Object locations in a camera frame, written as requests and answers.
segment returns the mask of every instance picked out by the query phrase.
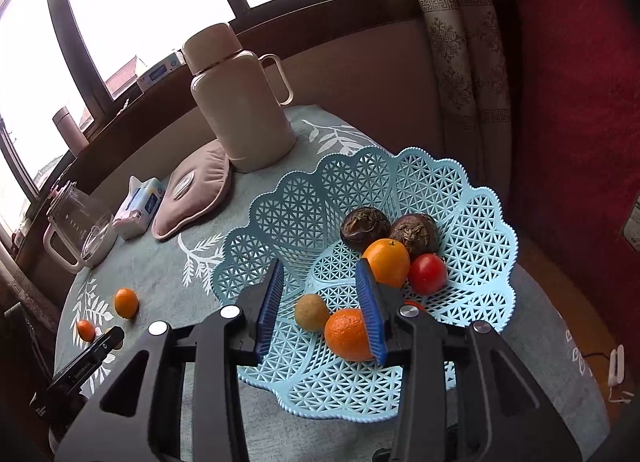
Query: bottle handle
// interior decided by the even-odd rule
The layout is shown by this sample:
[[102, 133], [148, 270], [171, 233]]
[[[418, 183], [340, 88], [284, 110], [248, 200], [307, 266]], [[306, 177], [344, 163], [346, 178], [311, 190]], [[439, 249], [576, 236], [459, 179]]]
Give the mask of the bottle handle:
[[68, 272], [71, 272], [72, 274], [77, 274], [82, 270], [82, 265], [80, 264], [80, 261], [76, 258], [76, 262], [74, 264], [70, 264], [62, 256], [60, 256], [58, 252], [51, 245], [51, 239], [53, 238], [53, 235], [55, 234], [55, 232], [56, 230], [51, 224], [49, 224], [49, 227], [47, 227], [47, 230], [44, 231], [44, 236], [42, 237], [42, 244], [44, 245], [45, 250], [65, 270], [68, 270]]
[[[265, 60], [265, 59], [273, 59], [273, 62], [276, 64], [276, 67], [278, 67], [278, 72], [280, 73], [280, 77], [282, 78], [282, 82], [284, 83], [284, 86], [287, 87], [287, 91], [289, 92], [289, 97], [287, 98], [286, 101], [281, 103], [280, 101], [278, 101], [277, 98], [276, 98], [276, 101], [278, 101], [278, 104], [280, 106], [290, 105], [291, 102], [293, 101], [293, 90], [291, 89], [291, 85], [289, 84], [289, 81], [287, 80], [287, 77], [284, 75], [284, 70], [282, 69], [282, 62], [280, 61], [280, 58], [278, 56], [276, 56], [275, 54], [265, 54], [264, 56], [260, 56], [258, 58], [258, 61], [260, 62], [260, 64], [262, 64], [263, 60]], [[273, 95], [275, 96], [276, 92], [273, 90], [273, 85], [271, 85], [271, 83], [269, 83], [269, 86], [271, 87], [271, 90], [273, 91]]]

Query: light blue plastic basket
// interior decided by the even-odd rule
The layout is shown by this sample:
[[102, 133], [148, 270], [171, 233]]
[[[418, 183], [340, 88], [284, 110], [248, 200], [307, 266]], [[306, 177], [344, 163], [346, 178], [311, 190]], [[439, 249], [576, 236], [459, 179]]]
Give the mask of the light blue plastic basket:
[[[489, 188], [469, 185], [454, 160], [435, 160], [418, 148], [397, 156], [368, 147], [353, 156], [324, 156], [313, 173], [292, 171], [273, 192], [257, 197], [249, 223], [227, 234], [224, 260], [211, 286], [223, 304], [266, 272], [271, 258], [285, 265], [286, 283], [271, 349], [256, 367], [238, 368], [240, 379], [270, 390], [280, 406], [306, 418], [376, 422], [398, 413], [402, 368], [350, 363], [335, 356], [320, 334], [300, 329], [293, 318], [298, 297], [320, 294], [334, 311], [357, 307], [354, 264], [359, 258], [340, 242], [340, 224], [356, 207], [374, 206], [393, 221], [425, 212], [438, 223], [446, 288], [422, 298], [405, 288], [437, 320], [466, 326], [484, 319], [502, 331], [513, 313], [509, 275], [518, 242], [502, 220]], [[446, 385], [456, 384], [446, 365]]]

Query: tissue box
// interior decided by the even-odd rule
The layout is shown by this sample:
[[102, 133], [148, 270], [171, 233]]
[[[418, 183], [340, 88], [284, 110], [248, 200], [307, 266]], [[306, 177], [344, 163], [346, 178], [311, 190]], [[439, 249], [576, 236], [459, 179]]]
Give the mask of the tissue box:
[[162, 61], [159, 61], [150, 67], [145, 73], [138, 76], [136, 83], [143, 92], [148, 90], [151, 85], [158, 83], [168, 73], [174, 71], [181, 65], [185, 64], [184, 56], [179, 50], [174, 50]]
[[113, 219], [113, 228], [118, 236], [129, 240], [145, 233], [163, 196], [164, 188], [157, 178], [140, 182], [132, 176], [129, 179], [129, 195]]

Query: round table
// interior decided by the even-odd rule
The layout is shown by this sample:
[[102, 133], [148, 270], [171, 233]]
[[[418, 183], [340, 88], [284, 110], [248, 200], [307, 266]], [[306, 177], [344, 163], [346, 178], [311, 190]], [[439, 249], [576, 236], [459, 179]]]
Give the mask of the round table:
[[[201, 321], [219, 307], [209, 275], [222, 258], [225, 233], [247, 222], [249, 204], [256, 196], [274, 189], [289, 171], [313, 171], [327, 153], [351, 154], [376, 144], [318, 106], [295, 106], [286, 113], [298, 134], [293, 150], [263, 170], [235, 172], [231, 192], [221, 209], [163, 243], [150, 232], [127, 242], [118, 238], [100, 265], [76, 276], [58, 329], [55, 369], [65, 366], [86, 347], [76, 333], [80, 319], [91, 320], [99, 333], [118, 325], [126, 335], [123, 349], [109, 354], [83, 386], [85, 395], [94, 392], [109, 375], [118, 355], [153, 321], [165, 320], [178, 328]], [[502, 335], [550, 397], [586, 457], [609, 429], [596, 381], [562, 317], [519, 265], [513, 269], [511, 285], [516, 291], [516, 307]], [[133, 320], [122, 319], [113, 310], [113, 295], [123, 286], [135, 289], [141, 301]], [[187, 369], [181, 427], [181, 457], [187, 461], [191, 460], [192, 389], [193, 371]], [[370, 461], [375, 450], [391, 446], [396, 420], [373, 424], [307, 420], [282, 410], [270, 392], [242, 382], [240, 392], [252, 462]], [[455, 391], [448, 392], [447, 400], [454, 399]]]

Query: curtain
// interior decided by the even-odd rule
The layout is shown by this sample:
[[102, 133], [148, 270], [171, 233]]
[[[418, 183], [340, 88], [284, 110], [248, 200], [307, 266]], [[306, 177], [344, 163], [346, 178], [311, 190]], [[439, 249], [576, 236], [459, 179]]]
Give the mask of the curtain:
[[55, 337], [60, 311], [31, 283], [0, 244], [0, 302], [9, 307], [16, 299], [30, 317], [35, 318]]
[[430, 42], [447, 156], [507, 202], [511, 105], [492, 0], [419, 0]]

